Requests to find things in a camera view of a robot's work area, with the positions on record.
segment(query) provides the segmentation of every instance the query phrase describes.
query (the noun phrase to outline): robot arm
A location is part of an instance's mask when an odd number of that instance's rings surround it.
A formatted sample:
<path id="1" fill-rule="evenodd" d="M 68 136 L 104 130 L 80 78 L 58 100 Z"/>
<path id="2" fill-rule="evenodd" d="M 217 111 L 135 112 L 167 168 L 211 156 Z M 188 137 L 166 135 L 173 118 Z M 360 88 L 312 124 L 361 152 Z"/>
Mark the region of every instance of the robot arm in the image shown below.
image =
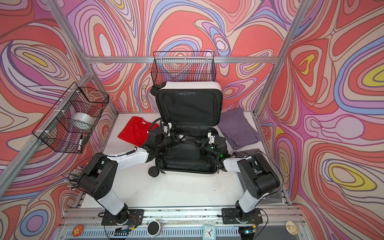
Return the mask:
<path id="1" fill-rule="evenodd" d="M 253 211 L 257 204 L 280 186 L 280 180 L 268 164 L 261 151 L 248 157 L 232 157 L 223 160 L 227 171 L 241 173 L 247 187 L 237 202 L 242 213 Z"/>
<path id="2" fill-rule="evenodd" d="M 132 151 L 114 156 L 96 154 L 78 177 L 77 184 L 99 202 L 118 225 L 123 225 L 128 219 L 129 211 L 112 189 L 116 171 L 149 162 L 178 142 L 180 139 L 174 132 L 167 136 L 162 128 L 154 128 L 149 131 L 148 139 L 139 148 L 135 147 Z M 260 151 L 253 156 L 231 157 L 223 137 L 210 137 L 195 143 L 203 152 L 217 158 L 219 169 L 239 172 L 244 178 L 247 189 L 236 202 L 235 208 L 240 221 L 246 221 L 253 215 L 257 204 L 280 186 L 279 178 Z"/>
<path id="3" fill-rule="evenodd" d="M 162 128 L 149 131 L 148 138 L 141 147 L 108 156 L 97 153 L 84 168 L 76 183 L 103 206 L 118 225 L 124 225 L 129 216 L 128 207 L 112 189 L 117 171 L 153 160 L 158 154 L 176 145 L 179 139 L 175 133 L 167 136 Z"/>

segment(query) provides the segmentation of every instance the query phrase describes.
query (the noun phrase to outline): open suitcase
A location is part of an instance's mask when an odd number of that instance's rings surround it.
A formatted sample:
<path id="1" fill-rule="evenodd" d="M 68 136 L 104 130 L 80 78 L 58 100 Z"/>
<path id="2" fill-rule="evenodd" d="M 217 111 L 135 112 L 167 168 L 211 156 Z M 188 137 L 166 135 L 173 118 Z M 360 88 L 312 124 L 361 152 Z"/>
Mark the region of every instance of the open suitcase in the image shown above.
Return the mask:
<path id="1" fill-rule="evenodd" d="M 160 171 L 214 174 L 215 158 L 199 150 L 195 139 L 208 138 L 208 132 L 220 121 L 223 94 L 217 82 L 165 82 L 154 86 L 161 119 L 172 124 L 172 131 L 187 139 L 156 158 Z"/>

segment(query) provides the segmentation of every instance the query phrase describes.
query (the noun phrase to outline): round disc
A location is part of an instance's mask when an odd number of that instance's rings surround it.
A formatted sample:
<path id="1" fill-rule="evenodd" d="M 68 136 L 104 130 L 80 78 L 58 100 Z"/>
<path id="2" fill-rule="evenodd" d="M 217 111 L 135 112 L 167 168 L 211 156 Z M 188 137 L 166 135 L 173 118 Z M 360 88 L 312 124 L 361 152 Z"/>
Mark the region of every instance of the round disc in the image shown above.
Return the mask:
<path id="1" fill-rule="evenodd" d="M 297 227 L 296 223 L 294 223 L 293 221 L 286 222 L 285 228 L 291 235 L 299 234 L 299 228 Z"/>
<path id="2" fill-rule="evenodd" d="M 151 177 L 157 177 L 159 175 L 159 170 L 157 169 L 156 166 L 152 166 L 149 168 L 148 170 L 148 174 L 151 176 Z"/>

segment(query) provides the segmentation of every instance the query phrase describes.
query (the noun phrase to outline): tape roll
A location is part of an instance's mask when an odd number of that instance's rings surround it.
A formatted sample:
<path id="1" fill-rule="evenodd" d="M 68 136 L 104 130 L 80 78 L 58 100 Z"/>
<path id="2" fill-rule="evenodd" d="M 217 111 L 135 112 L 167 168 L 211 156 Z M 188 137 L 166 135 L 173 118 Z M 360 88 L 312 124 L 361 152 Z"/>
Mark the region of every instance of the tape roll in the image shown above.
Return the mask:
<path id="1" fill-rule="evenodd" d="M 147 226 L 147 232 L 150 236 L 154 237 L 161 233 L 161 224 L 158 221 L 152 221 Z"/>
<path id="2" fill-rule="evenodd" d="M 95 123 L 95 119 L 86 113 L 75 113 L 72 116 L 72 125 L 80 130 L 88 131 L 92 129 L 93 124 Z"/>

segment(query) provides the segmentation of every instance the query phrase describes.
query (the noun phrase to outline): black wire basket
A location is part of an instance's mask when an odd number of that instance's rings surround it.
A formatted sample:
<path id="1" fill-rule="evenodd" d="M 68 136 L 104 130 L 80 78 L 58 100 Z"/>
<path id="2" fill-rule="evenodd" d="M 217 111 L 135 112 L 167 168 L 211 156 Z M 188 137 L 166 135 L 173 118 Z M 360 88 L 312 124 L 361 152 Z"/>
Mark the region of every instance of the black wire basket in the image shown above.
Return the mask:
<path id="1" fill-rule="evenodd" d="M 213 51 L 156 51 L 153 56 L 153 84 L 216 81 Z"/>
<path id="2" fill-rule="evenodd" d="M 108 102 L 107 93 L 77 87 L 49 125 L 35 131 L 47 113 L 32 133 L 55 152 L 82 153 Z"/>

